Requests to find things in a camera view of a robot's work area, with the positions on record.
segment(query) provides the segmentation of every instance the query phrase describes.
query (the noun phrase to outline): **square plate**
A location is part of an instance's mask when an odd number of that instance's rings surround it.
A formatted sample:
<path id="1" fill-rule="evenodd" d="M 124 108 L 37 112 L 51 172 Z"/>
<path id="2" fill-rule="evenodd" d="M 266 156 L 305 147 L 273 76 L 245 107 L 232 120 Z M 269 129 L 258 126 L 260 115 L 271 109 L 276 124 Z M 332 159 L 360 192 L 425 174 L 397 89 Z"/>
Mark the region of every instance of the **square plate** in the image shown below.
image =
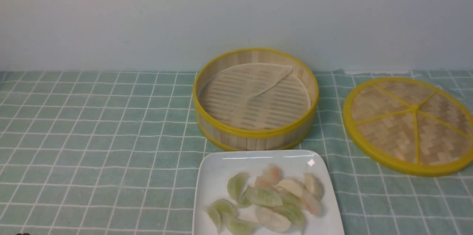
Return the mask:
<path id="1" fill-rule="evenodd" d="M 335 192 L 324 160 L 319 154 L 308 150 L 221 152 L 206 156 L 197 176 L 192 234 L 217 235 L 215 225 L 206 214 L 206 206 L 220 198 L 235 203 L 227 193 L 228 180 L 239 172 L 248 172 L 250 178 L 247 182 L 253 185 L 256 177 L 261 175 L 268 164 L 279 166 L 284 177 L 294 177 L 300 181 L 303 181 L 304 173 L 312 173 L 324 185 L 325 194 L 321 200 L 324 214 L 321 218 L 315 218 L 308 212 L 304 212 L 307 219 L 305 234 L 345 234 Z M 254 206 L 239 210 L 239 218 L 256 222 L 254 211 Z M 226 228 L 223 228 L 220 234 L 231 235 Z M 279 233 L 267 228 L 259 228 L 255 232 L 255 235 L 269 234 Z M 299 231 L 291 228 L 285 234 L 299 235 Z"/>

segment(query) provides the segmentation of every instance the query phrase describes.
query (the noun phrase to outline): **dumpling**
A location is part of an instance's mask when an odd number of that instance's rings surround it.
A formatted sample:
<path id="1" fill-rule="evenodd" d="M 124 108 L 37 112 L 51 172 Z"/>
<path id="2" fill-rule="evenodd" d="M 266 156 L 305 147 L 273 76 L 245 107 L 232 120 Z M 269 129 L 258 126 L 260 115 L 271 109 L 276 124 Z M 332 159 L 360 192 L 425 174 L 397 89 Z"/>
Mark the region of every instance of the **dumpling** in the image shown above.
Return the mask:
<path id="1" fill-rule="evenodd" d="M 312 194 L 317 200 L 321 200 L 324 196 L 324 185 L 320 180 L 309 173 L 304 173 L 304 184 L 306 185 L 306 190 Z"/>
<path id="2" fill-rule="evenodd" d="M 280 207 L 271 208 L 271 210 L 288 218 L 289 221 L 297 227 L 301 234 L 304 233 L 306 228 L 306 217 L 300 211 L 299 207 L 291 204 L 285 204 Z"/>
<path id="3" fill-rule="evenodd" d="M 230 198 L 235 201 L 240 199 L 240 193 L 242 191 L 243 185 L 249 176 L 250 175 L 248 173 L 241 172 L 230 178 L 227 184 L 227 191 Z"/>
<path id="4" fill-rule="evenodd" d="M 216 210 L 215 207 L 208 207 L 206 212 L 208 217 L 214 223 L 215 228 L 217 228 L 217 233 L 219 234 L 220 230 L 222 230 L 222 215 L 218 213 L 218 210 Z"/>
<path id="5" fill-rule="evenodd" d="M 316 217 L 320 217 L 322 215 L 321 203 L 308 191 L 304 191 L 304 193 L 302 194 L 302 203 L 311 215 L 314 215 Z"/>
<path id="6" fill-rule="evenodd" d="M 246 197 L 254 205 L 276 207 L 282 206 L 282 199 L 279 193 L 263 186 L 251 187 L 246 193 Z"/>
<path id="7" fill-rule="evenodd" d="M 299 198 L 302 198 L 302 193 L 306 190 L 304 185 L 295 179 L 282 179 L 276 186 L 285 189 Z"/>
<path id="8" fill-rule="evenodd" d="M 284 205 L 293 205 L 297 208 L 300 208 L 302 206 L 302 201 L 300 200 L 300 198 L 292 193 L 289 193 L 285 189 L 280 190 L 279 195 L 281 196 L 282 203 Z"/>
<path id="9" fill-rule="evenodd" d="M 266 187 L 266 188 L 273 188 L 272 184 L 269 183 L 268 181 L 265 181 L 264 179 L 262 179 L 262 177 L 256 177 L 255 186 L 263 186 L 263 187 Z"/>
<path id="10" fill-rule="evenodd" d="M 252 235 L 258 228 L 258 223 L 242 220 L 224 213 L 223 219 L 228 231 L 233 235 Z"/>
<path id="11" fill-rule="evenodd" d="M 219 199 L 213 202 L 210 206 L 215 208 L 220 214 L 227 213 L 232 217 L 238 217 L 238 210 L 228 200 Z"/>
<path id="12" fill-rule="evenodd" d="M 268 208 L 257 207 L 255 216 L 261 225 L 274 232 L 283 233 L 291 228 L 291 222 L 287 217 Z"/>
<path id="13" fill-rule="evenodd" d="M 246 190 L 243 192 L 243 194 L 240 197 L 240 200 L 238 200 L 238 207 L 239 208 L 247 208 L 251 205 L 250 200 L 246 197 L 246 194 L 248 193 L 248 189 L 251 188 L 250 186 L 246 187 Z"/>
<path id="14" fill-rule="evenodd" d="M 281 179 L 281 169 L 275 164 L 269 164 L 263 171 L 261 179 L 270 185 L 277 184 Z"/>

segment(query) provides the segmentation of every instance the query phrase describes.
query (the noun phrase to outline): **yellow rim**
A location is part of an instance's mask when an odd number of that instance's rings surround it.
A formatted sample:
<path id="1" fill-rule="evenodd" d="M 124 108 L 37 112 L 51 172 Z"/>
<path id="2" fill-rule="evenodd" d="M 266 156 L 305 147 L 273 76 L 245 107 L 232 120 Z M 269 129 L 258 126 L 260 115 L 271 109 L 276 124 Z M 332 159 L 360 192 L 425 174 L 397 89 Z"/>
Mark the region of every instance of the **yellow rim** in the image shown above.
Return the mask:
<path id="1" fill-rule="evenodd" d="M 438 93 L 440 95 L 443 95 L 446 99 L 450 100 L 454 105 L 456 105 L 463 112 L 463 114 L 467 117 L 468 122 L 470 122 L 471 127 L 473 127 L 473 117 L 471 116 L 468 109 L 466 109 L 466 107 L 464 107 L 458 100 L 456 100 L 454 97 L 452 97 L 447 92 L 445 92 L 445 91 L 443 91 L 439 88 L 436 88 L 432 85 L 429 85 L 425 82 L 421 82 L 421 81 L 414 80 L 414 79 L 395 78 L 395 77 L 377 78 L 377 79 L 374 79 L 374 80 L 370 80 L 368 82 L 364 82 L 361 85 L 355 87 L 350 92 L 348 97 L 346 98 L 345 104 L 343 106 L 343 122 L 345 124 L 345 128 L 347 130 L 347 133 L 349 134 L 349 136 L 351 137 L 353 142 L 363 152 L 365 152 L 365 154 L 367 154 L 368 156 L 373 158 L 375 161 L 378 161 L 380 164 L 383 164 L 384 166 L 389 167 L 393 170 L 396 170 L 396 171 L 399 171 L 399 172 L 402 172 L 402 173 L 416 175 L 416 176 L 429 176 L 429 177 L 444 176 L 444 175 L 451 174 L 451 173 L 454 173 L 456 171 L 459 171 L 462 168 L 466 167 L 468 164 L 470 164 L 471 161 L 473 161 L 473 145 L 470 147 L 470 149 L 468 150 L 468 152 L 464 156 L 462 156 L 461 158 L 459 158 L 456 161 L 453 161 L 449 164 L 443 164 L 443 165 L 438 165 L 438 166 L 428 166 L 428 165 L 422 165 L 422 164 L 414 164 L 414 163 L 410 163 L 410 162 L 407 162 L 407 161 L 402 161 L 402 160 L 396 159 L 396 158 L 386 154 L 385 152 L 381 151 L 380 149 L 377 149 L 370 142 L 368 142 L 367 139 L 365 139 L 365 137 L 358 131 L 358 128 L 356 126 L 358 123 L 355 123 L 355 121 L 353 120 L 353 118 L 351 116 L 351 104 L 353 103 L 353 99 L 356 97 L 356 95 L 358 95 L 358 93 L 361 90 L 365 89 L 369 85 L 374 85 L 377 88 L 380 88 L 378 85 L 376 85 L 377 83 L 393 81 L 393 80 L 394 81 L 402 81 L 402 82 L 410 82 L 410 83 L 413 83 L 413 84 L 416 84 L 416 85 L 422 85 L 424 87 L 427 87 L 427 88 L 433 90 L 434 94 Z M 380 90 L 382 92 L 387 93 L 389 96 L 391 96 L 394 99 L 398 100 L 402 104 L 408 105 L 406 102 L 404 102 L 403 100 L 401 100 L 398 97 L 394 96 L 392 93 L 387 92 L 385 89 L 380 88 Z M 429 97 L 427 97 L 421 104 L 426 102 L 432 96 L 433 95 L 430 95 Z M 397 115 L 397 114 L 400 114 L 400 113 L 406 113 L 406 112 L 413 112 L 414 113 L 414 124 L 416 124 L 416 122 L 417 122 L 417 114 L 422 114 L 425 117 L 434 119 L 436 122 L 439 122 L 440 124 L 443 124 L 444 126 L 449 127 L 450 129 L 458 132 L 459 134 L 462 134 L 463 136 L 466 136 L 466 137 L 471 139 L 471 137 L 468 136 L 467 134 L 464 134 L 464 133 L 458 131 L 457 129 L 455 129 L 451 125 L 449 125 L 445 122 L 442 122 L 439 119 L 436 119 L 436 118 L 430 116 L 429 114 L 425 114 L 424 112 L 421 112 L 418 109 L 417 110 L 416 109 L 404 110 L 402 112 L 394 112 L 392 114 L 384 115 L 383 117 L 393 116 L 393 115 Z M 419 136 L 418 136 L 417 129 L 418 129 L 417 125 L 415 125 L 415 132 L 416 132 L 415 139 L 416 139 L 416 151 L 417 151 L 416 156 L 417 156 L 417 161 L 418 161 L 419 160 Z"/>
<path id="2" fill-rule="evenodd" d="M 306 114 L 304 114 L 304 116 L 302 116 L 300 119 L 296 120 L 295 122 L 292 122 L 291 124 L 288 124 L 288 125 L 283 126 L 283 127 L 279 127 L 277 129 L 271 129 L 271 130 L 245 130 L 245 129 L 239 129 L 239 128 L 235 128 L 235 127 L 223 124 L 223 123 L 219 122 L 218 120 L 214 119 L 211 115 L 209 115 L 203 109 L 203 107 L 201 106 L 201 104 L 199 103 L 199 100 L 197 98 L 197 86 L 196 86 L 196 82 L 199 81 L 199 79 L 201 77 L 201 73 L 203 71 L 205 71 L 208 68 L 208 66 L 210 66 L 212 63 L 216 62 L 217 60 L 219 60 L 221 58 L 226 57 L 227 55 L 233 55 L 233 54 L 238 53 L 238 52 L 246 52 L 246 51 L 267 51 L 267 52 L 272 52 L 272 53 L 276 53 L 276 54 L 279 54 L 279 55 L 283 55 L 283 56 L 285 56 L 287 58 L 290 58 L 291 60 L 294 60 L 295 62 L 299 63 L 299 65 L 301 65 L 302 67 L 304 67 L 305 70 L 307 70 L 307 72 L 309 73 L 309 75 L 311 76 L 312 80 L 314 81 L 314 83 L 316 85 L 316 100 L 315 100 L 314 104 L 310 107 L 310 109 L 306 112 Z M 271 50 L 269 48 L 245 48 L 245 49 L 242 49 L 242 50 L 235 50 L 235 51 L 228 52 L 228 53 L 225 53 L 223 55 L 220 55 L 220 56 L 216 57 L 215 59 L 211 60 L 211 62 L 209 62 L 207 65 L 205 65 L 205 67 L 203 67 L 203 69 L 198 73 L 198 75 L 197 75 L 197 77 L 194 81 L 194 86 L 192 88 L 192 97 L 193 97 L 192 99 L 194 101 L 195 110 L 200 114 L 200 116 L 204 120 L 206 120 L 206 122 L 211 124 L 213 127 L 217 128 L 217 129 L 219 129 L 219 130 L 221 130 L 221 131 L 223 131 L 227 134 L 231 134 L 231 135 L 235 135 L 235 136 L 239 136 L 239 137 L 245 137 L 245 138 L 250 138 L 250 139 L 264 139 L 264 138 L 268 138 L 268 137 L 275 137 L 275 136 L 280 136 L 280 135 L 286 134 L 288 132 L 293 131 L 294 129 L 297 129 L 303 123 L 307 122 L 307 120 L 309 120 L 309 118 L 314 114 L 314 112 L 316 110 L 316 107 L 317 107 L 317 103 L 318 103 L 318 100 L 319 100 L 319 85 L 318 85 L 316 77 L 314 76 L 312 71 L 304 63 L 302 63 L 300 60 L 298 60 L 297 58 L 294 58 L 293 56 L 291 56 L 287 53 L 280 52 L 280 51 L 277 51 L 277 50 Z"/>
<path id="3" fill-rule="evenodd" d="M 211 141 L 211 143 L 215 144 L 218 148 L 220 149 L 223 149 L 224 151 L 241 151 L 240 149 L 235 149 L 233 147 L 230 147 L 230 146 L 227 146 L 223 143 L 220 143 L 218 141 L 216 141 L 214 138 L 212 138 L 201 126 L 201 123 L 199 122 L 199 119 L 197 119 L 197 126 L 199 126 L 199 129 L 201 130 L 201 132 L 204 134 L 204 136 L 209 140 Z M 310 128 L 300 139 L 298 139 L 297 141 L 293 142 L 293 143 L 290 143 L 288 144 L 287 146 L 283 146 L 279 149 L 274 149 L 274 150 L 287 150 L 287 149 L 293 149 L 296 145 L 300 144 L 304 138 L 307 136 L 307 134 L 309 134 L 309 132 L 312 130 L 312 128 Z"/>

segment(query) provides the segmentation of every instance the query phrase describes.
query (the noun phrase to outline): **white wall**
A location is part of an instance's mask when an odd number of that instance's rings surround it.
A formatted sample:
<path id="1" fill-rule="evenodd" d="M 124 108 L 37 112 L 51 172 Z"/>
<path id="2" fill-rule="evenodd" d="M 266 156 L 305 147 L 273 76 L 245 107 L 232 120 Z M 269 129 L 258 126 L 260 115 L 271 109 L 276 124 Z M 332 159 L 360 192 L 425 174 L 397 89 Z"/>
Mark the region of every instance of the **white wall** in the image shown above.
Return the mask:
<path id="1" fill-rule="evenodd" d="M 0 0 L 0 69 L 198 70 L 237 48 L 313 69 L 473 68 L 473 0 Z"/>

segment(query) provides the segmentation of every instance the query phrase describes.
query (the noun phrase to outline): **bamboo steamer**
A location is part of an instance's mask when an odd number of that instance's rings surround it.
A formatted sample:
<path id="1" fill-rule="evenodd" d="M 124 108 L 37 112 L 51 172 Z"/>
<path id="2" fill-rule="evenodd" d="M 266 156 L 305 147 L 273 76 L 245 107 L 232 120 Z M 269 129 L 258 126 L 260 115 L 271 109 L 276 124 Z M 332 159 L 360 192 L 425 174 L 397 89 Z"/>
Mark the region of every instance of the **bamboo steamer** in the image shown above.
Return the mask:
<path id="1" fill-rule="evenodd" d="M 196 77 L 199 128 L 227 151 L 290 149 L 309 133 L 318 85 L 296 58 L 251 48 L 221 55 Z"/>
<path id="2" fill-rule="evenodd" d="M 357 86 L 343 108 L 345 129 L 368 156 L 417 176 L 443 176 L 473 160 L 473 117 L 443 90 L 408 78 Z"/>

